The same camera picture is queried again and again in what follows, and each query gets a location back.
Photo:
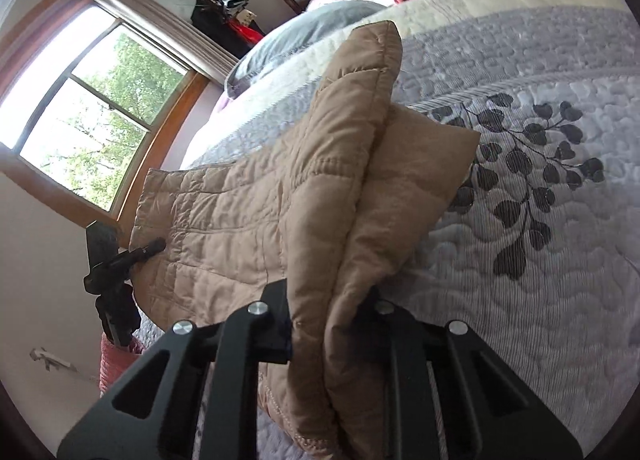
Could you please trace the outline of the beige quilted jacket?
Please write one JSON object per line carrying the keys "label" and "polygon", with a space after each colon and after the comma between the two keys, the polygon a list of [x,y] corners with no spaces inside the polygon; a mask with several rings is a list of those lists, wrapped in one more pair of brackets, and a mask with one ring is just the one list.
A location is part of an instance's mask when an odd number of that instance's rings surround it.
{"label": "beige quilted jacket", "polygon": [[391,22],[353,30],[302,120],[272,145],[231,164],[149,172],[131,233],[136,246],[166,242],[132,277],[162,329],[223,321],[286,281],[293,356],[260,369],[258,402],[321,459],[382,457],[382,374],[352,321],[442,217],[480,139],[393,104],[401,56]]}

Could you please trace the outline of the pink knit sleeve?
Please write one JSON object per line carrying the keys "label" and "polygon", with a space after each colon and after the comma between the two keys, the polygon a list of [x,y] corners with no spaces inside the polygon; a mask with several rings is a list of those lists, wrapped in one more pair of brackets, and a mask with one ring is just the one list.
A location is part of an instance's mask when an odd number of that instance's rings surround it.
{"label": "pink knit sleeve", "polygon": [[121,348],[113,344],[105,334],[100,342],[99,389],[103,396],[122,374],[144,353],[144,345],[134,336],[130,344]]}

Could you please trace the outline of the wooden framed side window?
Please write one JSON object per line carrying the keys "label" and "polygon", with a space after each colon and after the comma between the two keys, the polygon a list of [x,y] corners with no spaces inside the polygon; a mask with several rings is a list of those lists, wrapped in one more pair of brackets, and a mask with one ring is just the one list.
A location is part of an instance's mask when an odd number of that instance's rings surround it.
{"label": "wooden framed side window", "polygon": [[1,169],[71,222],[130,234],[209,83],[96,0],[41,0],[1,37]]}

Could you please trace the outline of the grey floral quilted bedspread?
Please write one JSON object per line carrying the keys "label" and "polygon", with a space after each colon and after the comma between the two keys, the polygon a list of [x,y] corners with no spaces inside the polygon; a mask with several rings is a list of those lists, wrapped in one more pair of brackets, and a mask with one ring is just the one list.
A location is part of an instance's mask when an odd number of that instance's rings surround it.
{"label": "grey floral quilted bedspread", "polygon": [[231,164],[308,111],[353,30],[389,21],[392,102],[480,139],[375,287],[465,320],[591,454],[639,384],[639,25],[624,0],[411,0],[338,30],[212,115],[181,168]]}

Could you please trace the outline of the white window curtain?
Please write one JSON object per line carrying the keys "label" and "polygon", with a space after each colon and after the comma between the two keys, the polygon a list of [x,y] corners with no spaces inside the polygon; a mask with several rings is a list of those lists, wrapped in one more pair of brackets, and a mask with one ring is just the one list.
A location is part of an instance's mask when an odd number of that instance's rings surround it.
{"label": "white window curtain", "polygon": [[224,84],[238,58],[153,0],[93,0],[206,78]]}

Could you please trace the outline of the black and red bag pile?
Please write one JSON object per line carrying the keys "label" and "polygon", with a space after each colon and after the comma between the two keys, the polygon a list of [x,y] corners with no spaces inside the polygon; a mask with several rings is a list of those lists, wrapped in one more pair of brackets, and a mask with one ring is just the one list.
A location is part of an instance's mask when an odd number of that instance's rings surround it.
{"label": "black and red bag pile", "polygon": [[191,24],[240,59],[265,36],[247,9],[249,1],[195,0]]}

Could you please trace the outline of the grey pillow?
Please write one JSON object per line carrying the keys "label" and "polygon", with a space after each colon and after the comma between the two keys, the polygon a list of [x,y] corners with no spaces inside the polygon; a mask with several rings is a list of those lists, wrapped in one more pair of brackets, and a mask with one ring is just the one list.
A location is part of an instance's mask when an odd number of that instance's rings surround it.
{"label": "grey pillow", "polygon": [[269,32],[232,68],[224,82],[231,98],[238,98],[285,61],[332,33],[384,9],[369,1],[339,1],[288,20]]}

